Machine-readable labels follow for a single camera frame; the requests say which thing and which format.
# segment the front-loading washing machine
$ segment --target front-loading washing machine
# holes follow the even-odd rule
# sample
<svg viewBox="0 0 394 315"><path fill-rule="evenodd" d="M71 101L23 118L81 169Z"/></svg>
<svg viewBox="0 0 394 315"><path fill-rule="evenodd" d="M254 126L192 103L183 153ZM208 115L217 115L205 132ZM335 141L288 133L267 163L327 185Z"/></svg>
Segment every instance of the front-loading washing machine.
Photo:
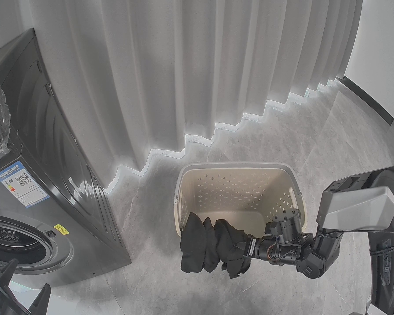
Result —
<svg viewBox="0 0 394 315"><path fill-rule="evenodd" d="M33 29L0 49L0 268L31 288L131 263L94 172L61 113Z"/></svg>

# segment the black cloth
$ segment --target black cloth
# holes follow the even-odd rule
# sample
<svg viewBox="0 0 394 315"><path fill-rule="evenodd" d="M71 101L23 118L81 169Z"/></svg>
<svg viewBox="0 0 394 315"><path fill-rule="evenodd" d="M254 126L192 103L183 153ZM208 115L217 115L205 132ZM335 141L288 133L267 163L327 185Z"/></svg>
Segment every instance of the black cloth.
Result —
<svg viewBox="0 0 394 315"><path fill-rule="evenodd" d="M199 216L190 213L181 233L181 270L198 273L204 268L212 272L219 264L216 243L210 218L207 217L202 223Z"/></svg>
<svg viewBox="0 0 394 315"><path fill-rule="evenodd" d="M212 226L212 221L210 218L206 218L203 222L204 228L206 230L207 236L207 245L206 245L206 253L204 257L204 269L209 273L213 272L213 270L219 264L219 255L216 250L217 239L215 236L215 229Z"/></svg>
<svg viewBox="0 0 394 315"><path fill-rule="evenodd" d="M214 230L218 241L217 253L224 262L222 269L226 268L231 279L245 273L250 267L251 258L244 257L244 250L236 245L246 242L248 235L244 231L232 227L224 219L216 221Z"/></svg>
<svg viewBox="0 0 394 315"><path fill-rule="evenodd" d="M244 258L244 250L237 247L247 237L224 219L217 220L212 227L210 218L202 223L199 216L190 213L181 233L181 270L198 273L204 268L210 273L222 260L222 270L227 270L231 279L236 278L251 264L251 258Z"/></svg>

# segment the black baseboard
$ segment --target black baseboard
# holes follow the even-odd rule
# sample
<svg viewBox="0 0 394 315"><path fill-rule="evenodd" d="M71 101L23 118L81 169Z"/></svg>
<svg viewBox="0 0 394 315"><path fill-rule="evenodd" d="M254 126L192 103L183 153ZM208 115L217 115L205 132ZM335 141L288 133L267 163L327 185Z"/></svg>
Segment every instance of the black baseboard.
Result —
<svg viewBox="0 0 394 315"><path fill-rule="evenodd" d="M384 119L389 125L392 124L394 118L381 106L378 104L376 100L374 100L370 95L368 95L365 91L362 90L361 87L357 86L354 82L348 79L346 76L343 79L337 78L343 85L348 87L359 96L365 103L367 103L370 107L372 107L376 113L378 113L382 119Z"/></svg>

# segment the white wall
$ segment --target white wall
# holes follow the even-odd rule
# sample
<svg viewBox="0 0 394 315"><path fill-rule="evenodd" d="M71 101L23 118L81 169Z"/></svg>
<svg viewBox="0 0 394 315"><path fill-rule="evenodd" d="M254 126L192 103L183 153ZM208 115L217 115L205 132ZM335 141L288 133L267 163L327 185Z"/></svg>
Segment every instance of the white wall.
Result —
<svg viewBox="0 0 394 315"><path fill-rule="evenodd" d="M345 76L394 118L394 0L363 0Z"/></svg>

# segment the floor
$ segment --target floor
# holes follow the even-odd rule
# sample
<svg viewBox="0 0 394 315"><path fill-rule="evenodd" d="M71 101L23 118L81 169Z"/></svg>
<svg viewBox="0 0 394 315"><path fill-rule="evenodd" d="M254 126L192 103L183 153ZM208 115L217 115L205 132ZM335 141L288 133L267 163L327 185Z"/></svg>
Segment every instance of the floor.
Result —
<svg viewBox="0 0 394 315"><path fill-rule="evenodd" d="M188 163L289 164L306 200L307 232L315 232L321 192L333 180L394 165L394 123L337 81L284 108L270 106L257 120L244 119L235 132L216 130L210 147L187 143L180 159L154 157L143 177L122 171L110 201L132 264L53 294L76 314L364 313L371 285L366 234L345 235L339 258L316 280L257 260L233 280L221 265L212 273L180 270L173 196Z"/></svg>

